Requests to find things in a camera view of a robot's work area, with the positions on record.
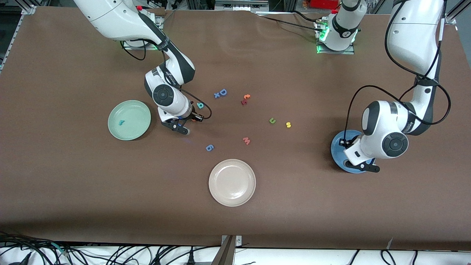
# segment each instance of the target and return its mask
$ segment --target brown table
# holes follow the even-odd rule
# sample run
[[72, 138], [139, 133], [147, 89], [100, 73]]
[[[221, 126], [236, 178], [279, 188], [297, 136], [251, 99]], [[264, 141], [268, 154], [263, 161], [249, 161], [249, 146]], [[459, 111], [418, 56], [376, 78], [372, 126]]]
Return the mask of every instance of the brown table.
[[[358, 87], [400, 95], [413, 82], [384, 51], [388, 18], [366, 16], [355, 55], [339, 56], [316, 54], [310, 30], [249, 12], [175, 12], [164, 31], [196, 67], [184, 87], [214, 111], [183, 136], [159, 123], [143, 87], [160, 52], [137, 61], [78, 9], [38, 8], [0, 75], [2, 229], [187, 245], [238, 234], [252, 247], [293, 248], [384, 248], [394, 237], [392, 248], [469, 250], [471, 79], [454, 25], [445, 28], [440, 75], [453, 98], [448, 119], [409, 137], [403, 156], [377, 161], [378, 174], [345, 173], [331, 158]], [[221, 89], [227, 96], [214, 99]], [[252, 97], [242, 106], [245, 94]], [[129, 99], [146, 103], [153, 120], [140, 139], [119, 141], [106, 121]], [[363, 109], [377, 99], [388, 98], [361, 92], [350, 128], [360, 129]], [[438, 92], [435, 118], [445, 106]], [[228, 158], [247, 162], [257, 177], [240, 207], [209, 193], [209, 173]]]

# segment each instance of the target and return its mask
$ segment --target white plate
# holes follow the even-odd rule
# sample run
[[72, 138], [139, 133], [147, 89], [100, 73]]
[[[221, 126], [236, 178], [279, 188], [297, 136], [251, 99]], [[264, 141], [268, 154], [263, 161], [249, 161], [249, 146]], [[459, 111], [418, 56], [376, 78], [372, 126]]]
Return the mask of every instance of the white plate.
[[224, 160], [211, 171], [209, 190], [218, 203], [229, 207], [240, 206], [255, 192], [255, 174], [244, 161]]

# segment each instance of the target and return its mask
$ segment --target plate rim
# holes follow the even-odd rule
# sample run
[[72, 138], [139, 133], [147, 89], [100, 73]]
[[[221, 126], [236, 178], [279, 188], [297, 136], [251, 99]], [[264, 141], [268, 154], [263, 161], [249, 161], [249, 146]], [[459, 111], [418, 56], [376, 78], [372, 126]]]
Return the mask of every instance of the plate rim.
[[[131, 138], [131, 139], [123, 139], [123, 138], [117, 137], [116, 135], [113, 134], [113, 132], [111, 131], [111, 128], [110, 128], [110, 119], [111, 119], [111, 115], [113, 114], [113, 112], [114, 112], [120, 105], [123, 105], [123, 104], [125, 104], [125, 103], [127, 103], [127, 102], [135, 102], [135, 103], [137, 102], [136, 105], [140, 105], [141, 107], [142, 107], [142, 106], [146, 107], [145, 109], [147, 110], [147, 114], [148, 114], [148, 116], [149, 116], [149, 123], [147, 124], [147, 128], [144, 130], [144, 132], [142, 132], [142, 134], [140, 134], [139, 136], [137, 136], [137, 137], [135, 137], [135, 138]], [[111, 135], [112, 135], [113, 137], [115, 137], [115, 138], [118, 139], [118, 140], [122, 140], [122, 141], [131, 141], [131, 140], [135, 140], [135, 139], [141, 137], [143, 134], [145, 134], [145, 133], [147, 132], [147, 130], [149, 129], [149, 126], [150, 126], [151, 122], [152, 122], [152, 114], [150, 113], [149, 107], [148, 107], [144, 102], [142, 102], [142, 101], [135, 100], [135, 99], [130, 99], [130, 100], [126, 100], [126, 101], [123, 101], [123, 102], [119, 103], [118, 105], [116, 105], [116, 106], [111, 110], [110, 115], [108, 115], [108, 131], [111, 133]]]
[[[238, 161], [238, 162], [242, 162], [243, 164], [245, 164], [245, 165], [250, 169], [250, 171], [251, 171], [251, 173], [252, 173], [252, 175], [253, 175], [253, 189], [252, 189], [252, 191], [251, 191], [251, 193], [250, 193], [250, 196], [248, 196], [246, 200], [242, 201], [242, 203], [237, 204], [237, 205], [226, 205], [226, 204], [222, 203], [221, 201], [219, 201], [218, 199], [216, 199], [216, 198], [214, 197], [213, 191], [211, 190], [211, 176], [212, 176], [213, 172], [216, 170], [216, 168], [217, 168], [220, 164], [222, 164], [222, 163], [224, 163], [224, 162], [227, 162], [227, 161], [231, 161], [231, 160], [233, 160], [233, 161]], [[248, 163], [246, 163], [246, 162], [244, 162], [244, 161], [242, 161], [242, 160], [240, 160], [240, 159], [230, 158], [230, 159], [223, 160], [223, 161], [219, 162], [217, 165], [214, 166], [214, 168], [211, 170], [211, 173], [209, 174], [208, 187], [209, 187], [209, 191], [210, 191], [211, 196], [212, 196], [213, 199], [214, 199], [215, 201], [217, 201], [219, 204], [224, 205], [224, 206], [226, 206], [226, 207], [237, 207], [237, 206], [241, 206], [241, 205], [245, 204], [246, 202], [248, 202], [248, 201], [252, 198], [253, 194], [255, 193], [255, 189], [256, 189], [256, 187], [257, 187], [257, 177], [255, 176], [255, 172], [253, 171], [252, 167], [251, 167]]]

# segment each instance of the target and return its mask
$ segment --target gray floor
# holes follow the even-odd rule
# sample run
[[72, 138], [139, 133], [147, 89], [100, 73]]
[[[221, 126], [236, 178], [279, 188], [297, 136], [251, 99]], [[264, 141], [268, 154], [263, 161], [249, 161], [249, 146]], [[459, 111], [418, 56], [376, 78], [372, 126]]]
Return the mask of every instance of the gray floor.
[[[447, 0], [447, 12], [453, 8], [459, 0]], [[386, 0], [378, 14], [391, 14], [392, 0]], [[468, 64], [471, 67], [471, 8], [466, 9], [456, 19], [458, 34], [460, 35], [461, 44], [463, 45]]]

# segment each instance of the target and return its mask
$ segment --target red object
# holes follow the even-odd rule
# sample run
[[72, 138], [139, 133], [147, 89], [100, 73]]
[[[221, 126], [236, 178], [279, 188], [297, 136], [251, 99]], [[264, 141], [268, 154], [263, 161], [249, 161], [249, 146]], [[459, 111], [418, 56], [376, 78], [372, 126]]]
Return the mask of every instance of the red object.
[[312, 8], [335, 9], [339, 5], [338, 0], [311, 0], [309, 6]]

